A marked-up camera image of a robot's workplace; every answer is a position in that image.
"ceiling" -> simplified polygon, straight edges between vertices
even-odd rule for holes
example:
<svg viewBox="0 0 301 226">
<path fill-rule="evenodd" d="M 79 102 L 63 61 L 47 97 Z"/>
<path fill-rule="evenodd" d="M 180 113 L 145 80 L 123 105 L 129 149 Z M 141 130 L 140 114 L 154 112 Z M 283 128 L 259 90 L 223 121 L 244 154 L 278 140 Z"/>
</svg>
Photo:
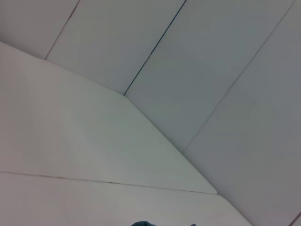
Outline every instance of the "ceiling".
<svg viewBox="0 0 301 226">
<path fill-rule="evenodd" d="M 0 41 L 127 91 L 254 226 L 288 226 L 301 211 L 298 1 L 1 0 Z"/>
</svg>

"drywall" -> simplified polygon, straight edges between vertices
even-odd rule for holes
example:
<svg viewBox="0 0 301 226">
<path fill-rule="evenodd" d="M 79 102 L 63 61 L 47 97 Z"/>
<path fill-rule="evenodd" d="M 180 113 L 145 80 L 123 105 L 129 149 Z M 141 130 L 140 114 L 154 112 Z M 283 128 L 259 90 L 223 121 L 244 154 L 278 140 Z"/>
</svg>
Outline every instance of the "drywall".
<svg viewBox="0 0 301 226">
<path fill-rule="evenodd" d="M 0 41 L 45 58 L 78 0 L 1 0 Z"/>
<path fill-rule="evenodd" d="M 123 95 L 3 43 L 0 171 L 216 193 Z"/>
<path fill-rule="evenodd" d="M 5 226 L 250 226 L 222 197 L 0 173 Z"/>
<path fill-rule="evenodd" d="M 47 60 L 123 94 L 184 0 L 82 0 Z"/>
<path fill-rule="evenodd" d="M 300 21 L 296 2 L 184 153 L 254 226 L 301 210 Z"/>
<path fill-rule="evenodd" d="M 292 0 L 189 0 L 126 93 L 183 151 Z"/>
</svg>

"dark object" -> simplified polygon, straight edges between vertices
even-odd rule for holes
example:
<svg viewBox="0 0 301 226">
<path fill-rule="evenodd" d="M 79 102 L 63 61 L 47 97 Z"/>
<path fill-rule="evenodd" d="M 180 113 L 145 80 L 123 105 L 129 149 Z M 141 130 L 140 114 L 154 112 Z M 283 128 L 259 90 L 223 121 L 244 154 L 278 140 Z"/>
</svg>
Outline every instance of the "dark object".
<svg viewBox="0 0 301 226">
<path fill-rule="evenodd" d="M 132 226 L 155 226 L 155 225 L 152 225 L 151 223 L 149 223 L 147 221 L 139 221 L 139 222 L 134 223 Z"/>
</svg>

